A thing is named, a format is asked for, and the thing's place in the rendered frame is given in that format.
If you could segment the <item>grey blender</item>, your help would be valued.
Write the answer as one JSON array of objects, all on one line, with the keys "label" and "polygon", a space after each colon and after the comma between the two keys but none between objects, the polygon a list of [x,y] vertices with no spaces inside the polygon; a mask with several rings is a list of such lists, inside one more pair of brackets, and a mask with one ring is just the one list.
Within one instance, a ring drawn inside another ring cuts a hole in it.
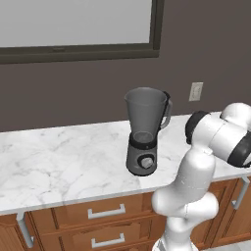
[{"label": "grey blender", "polygon": [[126,167],[135,176],[157,169],[158,133],[171,119],[173,102],[166,91],[138,87],[125,95],[130,134]]}]

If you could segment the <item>wooden drawer front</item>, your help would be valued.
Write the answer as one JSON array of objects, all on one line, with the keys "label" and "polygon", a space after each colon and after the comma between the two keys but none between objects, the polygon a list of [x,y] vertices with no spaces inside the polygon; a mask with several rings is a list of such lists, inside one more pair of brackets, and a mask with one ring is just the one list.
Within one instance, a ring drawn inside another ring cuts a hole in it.
[{"label": "wooden drawer front", "polygon": [[[61,237],[65,251],[150,251],[161,237],[165,221],[163,216],[148,215],[89,228],[78,227],[62,233]],[[92,238],[101,242],[117,239],[120,233],[125,235],[124,243],[92,249]]]},{"label": "wooden drawer front", "polygon": [[[151,206],[152,193],[141,193],[129,196],[109,198],[104,200],[77,203],[57,207],[56,218],[60,229],[67,229],[74,226],[94,226],[111,223],[120,220],[134,219],[138,217],[154,215]],[[120,204],[125,204],[125,214],[89,220],[87,210],[92,209],[93,213],[116,210]]]}]

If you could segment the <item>wooden cupboard door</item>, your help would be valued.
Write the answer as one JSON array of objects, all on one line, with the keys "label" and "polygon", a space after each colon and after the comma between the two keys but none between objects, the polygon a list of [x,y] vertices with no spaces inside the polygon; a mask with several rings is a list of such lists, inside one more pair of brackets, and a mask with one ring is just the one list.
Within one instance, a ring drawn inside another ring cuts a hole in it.
[{"label": "wooden cupboard door", "polygon": [[29,234],[34,237],[32,248],[25,244],[16,214],[0,216],[0,251],[42,251],[28,213],[25,213],[25,224]]},{"label": "wooden cupboard door", "polygon": [[213,247],[251,240],[251,176],[248,178],[248,189],[239,208],[234,210],[231,201],[237,199],[242,187],[241,178],[238,180],[212,243]]}]

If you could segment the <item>white wall socket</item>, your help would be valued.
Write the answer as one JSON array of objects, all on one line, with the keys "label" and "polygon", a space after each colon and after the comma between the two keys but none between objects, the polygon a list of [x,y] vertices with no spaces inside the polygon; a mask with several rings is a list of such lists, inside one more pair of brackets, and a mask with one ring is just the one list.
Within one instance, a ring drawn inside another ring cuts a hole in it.
[{"label": "white wall socket", "polygon": [[191,84],[189,101],[199,101],[202,93],[203,83],[193,82]]}]

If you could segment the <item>dark framed window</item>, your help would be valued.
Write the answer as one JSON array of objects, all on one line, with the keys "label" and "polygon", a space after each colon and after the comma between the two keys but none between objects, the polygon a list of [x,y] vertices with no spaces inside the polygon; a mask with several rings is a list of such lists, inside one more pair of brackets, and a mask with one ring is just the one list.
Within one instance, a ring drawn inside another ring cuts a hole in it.
[{"label": "dark framed window", "polygon": [[165,0],[0,0],[0,64],[157,58]]}]

